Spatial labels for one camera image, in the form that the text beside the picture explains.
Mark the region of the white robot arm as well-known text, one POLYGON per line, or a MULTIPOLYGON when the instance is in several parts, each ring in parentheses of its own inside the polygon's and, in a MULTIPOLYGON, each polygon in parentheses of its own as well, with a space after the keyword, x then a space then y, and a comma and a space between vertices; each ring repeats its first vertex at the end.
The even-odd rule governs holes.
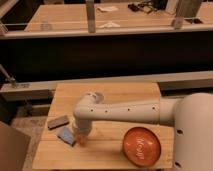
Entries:
POLYGON ((88 136, 93 121, 173 126, 173 171, 213 171, 213 94, 103 103, 103 94, 84 94, 73 110, 73 130, 88 136))

